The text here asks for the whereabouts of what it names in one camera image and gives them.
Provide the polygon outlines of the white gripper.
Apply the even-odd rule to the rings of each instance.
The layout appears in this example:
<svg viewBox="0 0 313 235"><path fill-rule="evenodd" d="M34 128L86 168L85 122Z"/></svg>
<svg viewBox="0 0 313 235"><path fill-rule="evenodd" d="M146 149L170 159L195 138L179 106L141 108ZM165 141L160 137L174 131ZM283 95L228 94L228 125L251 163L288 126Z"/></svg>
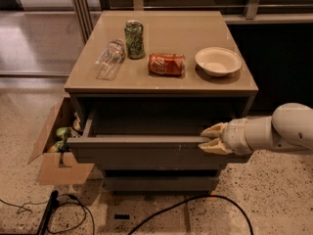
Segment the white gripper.
<svg viewBox="0 0 313 235"><path fill-rule="evenodd" d="M202 137L213 140L199 144L203 151L216 155L252 154L254 149L248 142L254 122L248 118L236 118L230 122L219 122L201 132Z"/></svg>

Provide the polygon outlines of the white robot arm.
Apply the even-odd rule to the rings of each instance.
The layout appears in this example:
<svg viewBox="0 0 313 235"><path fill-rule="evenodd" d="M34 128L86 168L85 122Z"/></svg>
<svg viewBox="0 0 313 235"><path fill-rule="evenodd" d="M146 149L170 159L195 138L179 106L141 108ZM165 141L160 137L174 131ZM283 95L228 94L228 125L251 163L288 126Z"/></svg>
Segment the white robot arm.
<svg viewBox="0 0 313 235"><path fill-rule="evenodd" d="M287 103L270 117L235 118L207 128L199 144L205 152L218 155L248 155L257 150L276 153L313 153L313 110L305 105Z"/></svg>

